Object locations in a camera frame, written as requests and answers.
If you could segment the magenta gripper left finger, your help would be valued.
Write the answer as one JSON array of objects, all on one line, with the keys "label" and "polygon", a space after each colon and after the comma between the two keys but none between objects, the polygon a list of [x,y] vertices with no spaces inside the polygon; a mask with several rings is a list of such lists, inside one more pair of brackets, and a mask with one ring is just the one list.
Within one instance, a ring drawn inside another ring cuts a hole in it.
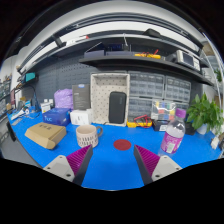
[{"label": "magenta gripper left finger", "polygon": [[44,170],[81,186],[92,155],[93,147],[88,145],[68,156],[57,156]]}]

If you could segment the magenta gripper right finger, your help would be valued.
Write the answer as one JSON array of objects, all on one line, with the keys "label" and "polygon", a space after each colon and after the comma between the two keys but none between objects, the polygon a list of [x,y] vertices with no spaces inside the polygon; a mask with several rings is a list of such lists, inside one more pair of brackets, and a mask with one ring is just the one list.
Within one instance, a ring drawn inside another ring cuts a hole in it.
[{"label": "magenta gripper right finger", "polygon": [[145,185],[181,170],[169,156],[158,156],[141,146],[134,146],[134,156]]}]

